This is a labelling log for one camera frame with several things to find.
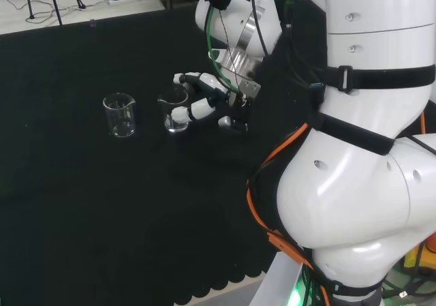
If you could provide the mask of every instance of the black tablecloth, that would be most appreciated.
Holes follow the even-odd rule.
[[[294,39],[322,65],[324,15],[297,6]],[[194,12],[0,37],[2,306],[172,305],[268,269],[275,250],[248,211],[245,183],[304,121],[305,93],[285,78],[279,44],[249,135],[216,121],[168,135],[159,93],[175,73],[211,71]],[[112,92],[137,101],[131,138],[108,133],[102,100]],[[262,181],[270,200],[287,162]]]

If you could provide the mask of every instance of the white robot body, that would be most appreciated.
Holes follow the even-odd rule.
[[[326,0],[326,14],[331,67],[435,63],[435,0]],[[395,138],[419,117],[430,94],[431,86],[349,95],[327,87],[321,112]],[[436,147],[436,135],[420,139]],[[314,249],[328,278],[373,286],[436,231],[430,211],[436,209],[435,168],[436,157],[413,142],[397,140],[380,156],[312,130],[281,177],[280,218],[298,243]]]
[[[255,0],[256,7],[262,9],[262,15],[259,17],[259,26],[264,38],[268,53],[272,53],[281,35],[279,15],[275,7],[274,0]],[[200,0],[196,10],[197,26],[204,29],[209,2]],[[211,23],[211,35],[229,46],[238,46],[243,31],[250,33],[249,42],[245,52],[252,57],[264,57],[264,51],[260,44],[258,32],[253,24],[249,21],[253,9],[251,2],[247,0],[232,0],[226,10],[221,11],[221,16],[225,25],[220,19],[218,10],[213,12]]]

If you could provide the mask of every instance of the orange component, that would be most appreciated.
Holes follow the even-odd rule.
[[[275,157],[278,153],[280,153],[284,148],[292,144],[295,140],[297,140],[303,132],[306,131],[306,129],[309,126],[305,123],[303,124],[300,129],[298,129],[292,136],[290,136],[283,144],[278,146],[272,153],[263,161],[262,165],[266,164],[266,162],[270,161],[273,157]],[[272,231],[266,224],[262,221],[260,216],[258,215],[258,212],[256,211],[253,201],[251,199],[251,192],[250,188],[247,189],[247,202],[248,206],[250,208],[251,213],[253,214],[255,220],[259,225],[261,225],[264,229],[267,231],[268,240],[278,249],[280,249],[282,252],[284,252],[286,255],[288,255],[291,259],[293,259],[298,264],[304,263],[307,266],[309,266],[311,269],[313,267],[309,263],[309,261],[297,250],[292,246],[290,243],[288,243],[283,237],[283,235],[275,230]],[[328,298],[328,294],[326,289],[322,286],[321,287],[322,294],[324,295],[324,300],[326,302],[326,306],[330,306],[330,299]]]
[[[286,148],[287,146],[289,146],[290,144],[292,144],[295,140],[297,140],[297,138],[299,138],[302,133],[304,131],[306,131],[306,129],[309,126],[307,125],[307,123],[303,124],[300,129],[298,129],[295,134],[293,134],[292,136],[290,136],[283,144],[281,144],[280,146],[278,146],[274,151],[272,151],[272,153],[264,160],[264,162],[262,163],[262,165],[264,165],[266,162],[270,161],[275,155],[277,155],[278,153],[280,153],[282,150],[284,150],[284,148]]]
[[[419,246],[413,248],[404,257],[404,267],[412,269],[415,267],[418,257]],[[424,246],[421,255],[421,261],[419,267],[426,267],[428,269],[436,270],[436,254],[432,252],[427,246]]]
[[[421,134],[426,134],[424,112],[421,113]]]
[[[429,238],[427,238],[426,242],[426,246],[427,248],[436,253],[436,233],[433,233]]]

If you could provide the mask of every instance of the silver metal part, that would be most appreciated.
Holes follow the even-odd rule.
[[[221,61],[223,68],[236,74],[240,91],[252,98],[255,98],[260,90],[260,85],[253,81],[253,73],[261,64],[262,62],[233,47],[227,49]]]
[[[243,78],[240,82],[239,90],[248,97],[256,98],[260,90],[260,85],[252,80]]]
[[[232,120],[230,117],[221,117],[220,120],[218,120],[218,125],[230,129],[232,127]]]
[[[264,15],[265,9],[256,6],[256,14],[258,15],[258,21],[260,21],[261,17]],[[254,21],[253,12],[250,14],[250,17],[245,23],[245,27],[243,29],[243,32],[241,33],[239,37],[238,44],[236,45],[237,49],[246,51],[248,44],[251,40],[251,37],[253,37],[253,34],[256,32],[256,23]]]

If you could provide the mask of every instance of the green light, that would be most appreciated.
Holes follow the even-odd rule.
[[[291,296],[287,301],[287,306],[300,306],[301,305],[301,297],[298,293],[297,289],[292,290]]]

